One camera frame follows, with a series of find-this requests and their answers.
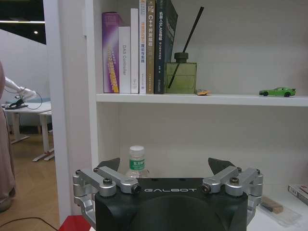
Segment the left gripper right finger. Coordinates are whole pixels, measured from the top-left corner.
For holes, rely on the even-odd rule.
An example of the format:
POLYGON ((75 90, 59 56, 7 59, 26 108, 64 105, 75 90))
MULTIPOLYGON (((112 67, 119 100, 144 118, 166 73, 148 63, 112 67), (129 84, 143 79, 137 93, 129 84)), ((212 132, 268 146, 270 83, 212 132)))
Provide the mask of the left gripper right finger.
POLYGON ((264 176, 259 169, 247 168, 242 171, 229 161, 209 158, 208 164, 213 176, 203 178, 202 191, 205 194, 219 193, 221 187, 225 188, 228 196, 239 198, 246 194, 247 199, 247 225, 256 214, 256 208, 262 201, 264 176))

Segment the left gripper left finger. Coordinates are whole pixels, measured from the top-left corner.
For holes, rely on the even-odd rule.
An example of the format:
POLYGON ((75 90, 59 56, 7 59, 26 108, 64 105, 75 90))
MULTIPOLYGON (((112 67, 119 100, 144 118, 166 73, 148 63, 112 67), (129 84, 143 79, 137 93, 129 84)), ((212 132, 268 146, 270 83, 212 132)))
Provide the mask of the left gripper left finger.
POLYGON ((73 175, 74 203, 81 209, 82 216, 91 225, 96 226, 94 194, 108 198, 119 189, 124 194, 135 195, 141 191, 136 178, 129 178, 115 170, 120 159, 101 162, 94 169, 78 169, 73 175))

